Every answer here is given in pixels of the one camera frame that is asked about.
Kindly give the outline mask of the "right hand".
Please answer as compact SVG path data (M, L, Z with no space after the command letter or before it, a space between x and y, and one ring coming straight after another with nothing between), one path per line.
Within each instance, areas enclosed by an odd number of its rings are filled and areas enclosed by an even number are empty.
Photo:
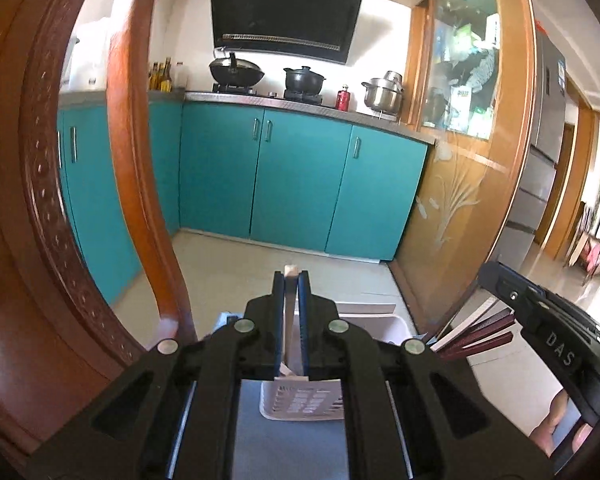
M593 428L585 422L577 423L576 416L578 411L570 400L565 390L560 390L552 402L550 410L542 422L536 426L529 438L547 455L551 456L556 448L559 437L565 437L568 434L567 422L574 422L574 428L577 429L571 440L571 451L573 453L582 446L588 438Z

